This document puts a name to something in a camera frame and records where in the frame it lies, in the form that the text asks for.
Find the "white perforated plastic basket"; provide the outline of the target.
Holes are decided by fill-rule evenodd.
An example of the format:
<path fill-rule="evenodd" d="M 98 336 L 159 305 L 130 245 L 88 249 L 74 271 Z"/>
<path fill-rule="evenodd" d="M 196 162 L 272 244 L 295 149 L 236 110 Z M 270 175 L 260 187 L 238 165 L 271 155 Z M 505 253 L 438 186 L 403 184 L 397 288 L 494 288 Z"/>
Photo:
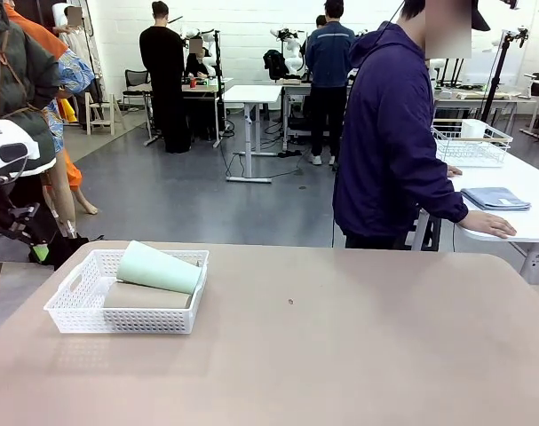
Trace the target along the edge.
<path fill-rule="evenodd" d="M 166 255 L 200 268 L 197 287 L 185 309 L 107 308 L 104 302 L 117 282 L 122 249 L 94 249 L 59 284 L 44 306 L 62 334 L 170 334 L 192 332 L 206 287 L 208 250 L 166 250 Z"/>

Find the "tan brown cup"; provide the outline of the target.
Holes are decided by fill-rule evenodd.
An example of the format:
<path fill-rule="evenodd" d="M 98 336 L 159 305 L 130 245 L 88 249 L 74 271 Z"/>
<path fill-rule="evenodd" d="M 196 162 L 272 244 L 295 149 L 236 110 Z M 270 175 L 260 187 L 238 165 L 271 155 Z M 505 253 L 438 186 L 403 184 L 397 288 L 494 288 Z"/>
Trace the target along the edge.
<path fill-rule="evenodd" d="M 184 293 L 115 282 L 104 301 L 105 308 L 125 309 L 187 309 L 192 296 Z"/>

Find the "mint green cup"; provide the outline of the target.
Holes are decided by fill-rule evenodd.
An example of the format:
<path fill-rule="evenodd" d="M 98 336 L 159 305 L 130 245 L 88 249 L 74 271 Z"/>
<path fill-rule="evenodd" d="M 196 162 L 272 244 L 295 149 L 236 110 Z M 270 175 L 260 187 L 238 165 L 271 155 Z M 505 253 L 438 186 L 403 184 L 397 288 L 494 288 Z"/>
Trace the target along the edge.
<path fill-rule="evenodd" d="M 119 262 L 116 278 L 130 284 L 192 295 L 203 265 L 190 263 L 138 241 L 131 241 Z"/>

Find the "blue towel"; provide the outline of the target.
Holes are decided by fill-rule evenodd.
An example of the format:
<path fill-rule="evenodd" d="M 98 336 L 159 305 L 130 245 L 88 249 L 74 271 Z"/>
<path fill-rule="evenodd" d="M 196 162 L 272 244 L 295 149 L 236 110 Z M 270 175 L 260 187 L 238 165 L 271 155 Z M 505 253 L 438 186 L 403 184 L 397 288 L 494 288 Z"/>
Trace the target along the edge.
<path fill-rule="evenodd" d="M 477 208 L 491 211 L 527 211 L 531 203 L 522 201 L 504 187 L 463 188 L 461 194 Z"/>

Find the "purple sleeved right forearm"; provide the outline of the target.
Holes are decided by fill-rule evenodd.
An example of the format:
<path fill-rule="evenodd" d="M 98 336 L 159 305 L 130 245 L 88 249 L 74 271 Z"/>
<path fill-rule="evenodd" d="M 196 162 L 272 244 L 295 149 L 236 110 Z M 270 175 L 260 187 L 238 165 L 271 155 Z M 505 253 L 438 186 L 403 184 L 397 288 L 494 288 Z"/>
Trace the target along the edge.
<path fill-rule="evenodd" d="M 445 174 L 434 181 L 427 201 L 430 213 L 454 224 L 466 219 L 469 212 L 464 204 L 463 196 L 455 190 Z"/>

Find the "purple hoodie person's right hand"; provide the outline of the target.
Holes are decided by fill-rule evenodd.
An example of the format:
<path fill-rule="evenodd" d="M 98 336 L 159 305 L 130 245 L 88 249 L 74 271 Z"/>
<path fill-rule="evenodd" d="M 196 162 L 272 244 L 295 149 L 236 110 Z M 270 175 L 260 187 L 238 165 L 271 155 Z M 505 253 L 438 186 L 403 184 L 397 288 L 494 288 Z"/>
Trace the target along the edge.
<path fill-rule="evenodd" d="M 514 227 L 505 219 L 479 210 L 471 210 L 458 223 L 464 229 L 507 239 L 517 234 Z"/>

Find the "mannequin in orange hoodie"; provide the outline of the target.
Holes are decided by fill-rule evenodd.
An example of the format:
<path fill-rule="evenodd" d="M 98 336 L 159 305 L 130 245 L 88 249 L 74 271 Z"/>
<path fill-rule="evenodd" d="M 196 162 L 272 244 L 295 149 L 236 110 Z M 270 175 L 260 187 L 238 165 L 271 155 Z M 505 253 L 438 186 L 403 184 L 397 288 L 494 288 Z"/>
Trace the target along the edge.
<path fill-rule="evenodd" d="M 24 32 L 36 40 L 45 50 L 47 50 L 56 60 L 61 60 L 67 55 L 67 46 L 53 35 L 46 28 L 35 23 L 34 21 L 24 18 L 17 13 L 14 6 L 5 1 L 4 8 L 9 20 L 19 25 Z M 77 191 L 83 180 L 81 171 L 71 162 L 69 155 L 64 148 L 64 123 L 60 114 L 59 102 L 54 100 L 48 106 L 47 112 L 48 121 L 51 127 L 52 135 L 54 136 L 54 144 L 56 152 L 63 151 L 66 162 L 67 179 L 72 191 Z"/>

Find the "black mesh chair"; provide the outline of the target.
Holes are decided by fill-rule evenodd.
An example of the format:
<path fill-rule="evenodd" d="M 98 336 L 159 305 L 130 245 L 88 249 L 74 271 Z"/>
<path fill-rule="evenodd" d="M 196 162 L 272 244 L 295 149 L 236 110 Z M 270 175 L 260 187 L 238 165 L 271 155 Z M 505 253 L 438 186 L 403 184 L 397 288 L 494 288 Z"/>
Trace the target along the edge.
<path fill-rule="evenodd" d="M 125 90 L 123 91 L 123 103 L 131 107 L 134 99 L 140 99 L 140 105 L 147 109 L 148 97 L 152 93 L 150 74 L 147 71 L 124 71 Z"/>

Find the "person in black clothes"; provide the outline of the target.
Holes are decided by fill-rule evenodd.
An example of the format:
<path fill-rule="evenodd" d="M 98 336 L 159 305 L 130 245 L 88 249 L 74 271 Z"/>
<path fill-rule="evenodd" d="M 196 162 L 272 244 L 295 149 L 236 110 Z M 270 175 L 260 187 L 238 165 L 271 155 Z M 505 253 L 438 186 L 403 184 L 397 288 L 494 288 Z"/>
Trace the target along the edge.
<path fill-rule="evenodd" d="M 152 13 L 155 23 L 141 32 L 139 50 L 150 75 L 155 125 L 162 134 L 165 151 L 183 154 L 191 148 L 182 90 L 183 41 L 168 28 L 169 7 L 165 2 L 154 1 Z"/>

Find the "seated person in black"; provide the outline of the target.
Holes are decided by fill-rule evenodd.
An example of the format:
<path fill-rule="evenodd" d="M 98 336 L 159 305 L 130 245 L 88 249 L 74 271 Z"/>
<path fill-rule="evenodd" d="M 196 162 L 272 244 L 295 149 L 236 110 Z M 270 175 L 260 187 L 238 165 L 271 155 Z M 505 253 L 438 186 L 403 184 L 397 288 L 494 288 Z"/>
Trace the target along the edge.
<path fill-rule="evenodd" d="M 188 40 L 189 53 L 186 58 L 185 77 L 206 79 L 214 77 L 216 71 L 211 65 L 211 55 L 199 37 Z"/>

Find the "person in blue jacket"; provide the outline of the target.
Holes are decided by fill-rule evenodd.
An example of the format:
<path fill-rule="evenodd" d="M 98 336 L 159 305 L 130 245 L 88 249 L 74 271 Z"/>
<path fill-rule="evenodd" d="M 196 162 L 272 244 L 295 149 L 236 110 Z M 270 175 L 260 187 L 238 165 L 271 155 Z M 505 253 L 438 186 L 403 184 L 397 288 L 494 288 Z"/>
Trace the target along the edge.
<path fill-rule="evenodd" d="M 349 51 L 354 32 L 343 26 L 344 0 L 326 0 L 326 24 L 309 36 L 305 62 L 312 76 L 311 163 L 322 165 L 324 127 L 329 126 L 329 164 L 334 165 L 343 131 L 348 75 L 353 69 Z"/>

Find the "person in purple hoodie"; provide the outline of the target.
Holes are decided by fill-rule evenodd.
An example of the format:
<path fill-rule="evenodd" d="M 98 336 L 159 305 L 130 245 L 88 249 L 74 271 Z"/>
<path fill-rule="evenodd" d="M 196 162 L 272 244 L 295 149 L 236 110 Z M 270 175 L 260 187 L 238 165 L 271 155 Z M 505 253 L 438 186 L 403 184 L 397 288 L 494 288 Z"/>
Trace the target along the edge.
<path fill-rule="evenodd" d="M 396 22 L 355 41 L 333 193 L 349 249 L 401 249 L 447 164 L 432 135 L 427 56 L 463 34 L 487 31 L 478 0 L 404 0 Z"/>

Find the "white plastic container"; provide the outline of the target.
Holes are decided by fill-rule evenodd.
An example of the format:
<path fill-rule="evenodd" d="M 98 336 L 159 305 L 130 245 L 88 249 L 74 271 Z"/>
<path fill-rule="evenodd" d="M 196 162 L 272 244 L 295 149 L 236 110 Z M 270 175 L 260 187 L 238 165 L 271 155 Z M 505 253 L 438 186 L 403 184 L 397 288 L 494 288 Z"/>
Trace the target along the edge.
<path fill-rule="evenodd" d="M 487 125 L 477 119 L 463 119 L 461 122 L 460 138 L 483 139 L 486 136 Z"/>

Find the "large white table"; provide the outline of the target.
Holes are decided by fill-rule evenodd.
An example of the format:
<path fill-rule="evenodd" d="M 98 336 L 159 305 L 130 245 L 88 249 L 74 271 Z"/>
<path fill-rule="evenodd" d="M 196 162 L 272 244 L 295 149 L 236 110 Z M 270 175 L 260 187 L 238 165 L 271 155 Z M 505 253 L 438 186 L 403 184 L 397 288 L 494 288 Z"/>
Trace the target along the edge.
<path fill-rule="evenodd" d="M 458 226 L 456 229 L 470 239 L 493 243 L 509 243 L 519 249 L 524 263 L 519 274 L 527 283 L 539 285 L 539 169 L 507 153 L 498 168 L 462 167 L 463 174 L 453 177 L 454 188 L 460 191 L 474 187 L 504 187 L 522 201 L 530 203 L 527 211 L 499 212 L 517 231 L 508 239 L 476 233 Z"/>

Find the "long white work table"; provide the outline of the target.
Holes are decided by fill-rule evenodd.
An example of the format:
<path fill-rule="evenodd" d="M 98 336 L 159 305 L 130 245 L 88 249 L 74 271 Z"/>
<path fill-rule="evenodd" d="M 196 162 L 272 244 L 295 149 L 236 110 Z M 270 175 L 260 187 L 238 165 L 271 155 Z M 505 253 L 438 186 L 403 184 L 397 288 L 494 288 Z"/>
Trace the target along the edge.
<path fill-rule="evenodd" d="M 437 89 L 434 101 L 437 118 L 483 120 L 489 96 L 484 91 Z M 483 121 L 502 129 L 512 130 L 519 115 L 530 114 L 538 106 L 538 97 L 526 97 L 516 91 L 497 92 Z"/>

